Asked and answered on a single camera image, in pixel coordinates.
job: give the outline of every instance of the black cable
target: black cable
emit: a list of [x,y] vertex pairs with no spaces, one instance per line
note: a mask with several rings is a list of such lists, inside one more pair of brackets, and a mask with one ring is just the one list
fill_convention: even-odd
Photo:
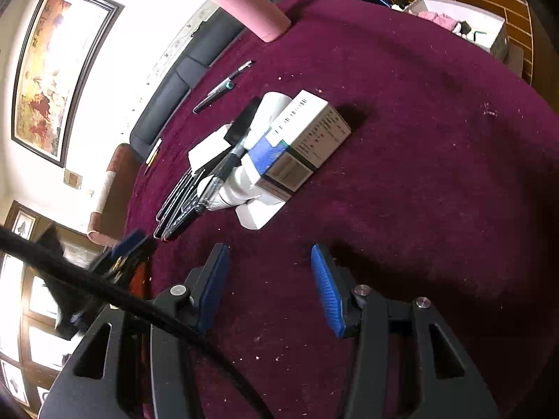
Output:
[[80,288],[125,312],[146,320],[174,337],[187,340],[218,367],[227,373],[239,393],[249,402],[262,419],[273,419],[273,414],[250,382],[227,360],[221,351],[213,347],[205,337],[190,329],[181,321],[152,304],[142,301],[130,292],[100,277],[80,269],[68,260],[57,257],[30,241],[0,227],[0,249],[38,268],[73,287]]

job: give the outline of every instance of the black picture frame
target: black picture frame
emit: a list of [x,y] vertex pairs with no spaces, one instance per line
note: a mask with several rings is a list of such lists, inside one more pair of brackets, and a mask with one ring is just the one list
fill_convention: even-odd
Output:
[[41,152],[39,149],[35,149],[33,146],[30,146],[24,142],[22,142],[21,140],[19,140],[16,137],[16,111],[17,111],[17,97],[18,97],[18,90],[19,90],[19,86],[20,86],[20,75],[22,72],[22,67],[23,67],[23,60],[25,59],[25,55],[28,49],[28,45],[30,44],[30,41],[32,39],[32,35],[34,32],[34,27],[35,27],[35,23],[37,18],[40,16],[40,11],[41,8],[43,7],[43,2],[45,0],[39,0],[37,7],[35,8],[35,11],[33,13],[33,17],[31,18],[31,22],[29,24],[29,27],[27,28],[27,32],[23,41],[23,46],[21,48],[21,53],[20,53],[20,58],[17,64],[17,72],[16,72],[16,79],[15,79],[15,84],[13,87],[13,97],[12,97],[12,124],[11,124],[11,135],[12,135],[12,140],[29,149],[30,151],[32,151],[33,153],[37,154],[38,156],[42,157],[45,160],[48,160],[49,162],[54,163],[55,165],[59,166],[60,168],[64,168],[66,165],[66,158],[68,156],[68,145],[69,145],[69,140],[70,140],[70,135],[72,133],[72,126],[74,124],[74,119],[75,119],[75,113],[76,110],[78,108],[78,103],[79,103],[79,99],[82,95],[82,91],[83,88],[86,84],[89,72],[91,71],[91,68],[93,66],[93,62],[95,61],[95,58],[97,57],[97,54],[99,54],[99,51],[101,49],[102,44],[104,43],[108,32],[110,31],[110,29],[112,28],[113,24],[115,23],[117,17],[119,16],[119,14],[122,12],[122,9],[124,8],[124,5],[121,5],[119,3],[116,3],[115,1],[112,0],[84,0],[87,2],[90,2],[94,5],[99,6],[100,8],[106,9],[107,10],[107,15],[104,18],[99,31],[97,32],[96,36],[93,39],[93,42],[91,44],[91,47],[86,55],[86,59],[84,60],[83,66],[80,70],[79,73],[79,77],[77,79],[73,94],[72,94],[72,100],[69,104],[69,108],[68,108],[68,116],[66,117],[66,124],[65,124],[65,128],[64,128],[64,133],[60,135],[60,140],[59,143],[61,142],[61,149],[60,149],[60,159],[54,159],[52,157],[50,157],[49,155],[45,154],[44,152]]

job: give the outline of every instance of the framed painting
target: framed painting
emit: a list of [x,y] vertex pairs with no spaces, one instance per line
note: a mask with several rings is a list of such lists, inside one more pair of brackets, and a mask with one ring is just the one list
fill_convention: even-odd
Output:
[[12,100],[12,140],[59,167],[93,61],[123,6],[40,0],[23,42]]

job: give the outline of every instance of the purple fabric surface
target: purple fabric surface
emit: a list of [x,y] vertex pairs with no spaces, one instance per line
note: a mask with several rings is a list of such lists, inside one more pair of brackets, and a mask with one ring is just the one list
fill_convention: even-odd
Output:
[[[497,60],[429,21],[355,0],[283,8],[287,34],[271,44],[243,36],[177,111],[156,164],[138,176],[128,229],[153,231],[188,150],[255,95],[306,89],[356,129],[264,229],[242,228],[230,209],[161,244],[153,295],[228,244],[209,338],[277,417],[334,417],[351,342],[334,337],[321,310],[310,250],[322,242],[387,298],[430,298],[510,411],[559,331],[557,116]],[[249,59],[232,92],[192,114]],[[207,362],[197,376],[208,418],[254,417]]]

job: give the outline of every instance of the blue rubber grip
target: blue rubber grip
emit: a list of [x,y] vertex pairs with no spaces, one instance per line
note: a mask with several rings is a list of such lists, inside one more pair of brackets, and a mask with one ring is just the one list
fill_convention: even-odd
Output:
[[141,230],[134,230],[129,235],[126,235],[124,239],[115,246],[111,252],[111,259],[117,260],[121,256],[126,256],[132,249],[141,243],[142,239],[145,238],[145,233]]
[[205,334],[213,325],[213,318],[222,298],[228,272],[229,252],[227,246],[223,246],[217,255],[215,267],[210,274],[206,288],[200,296],[199,319],[196,325],[196,330],[200,334]]
[[312,247],[311,266],[328,326],[337,337],[342,337],[346,331],[346,324],[343,319],[342,297],[318,245]]

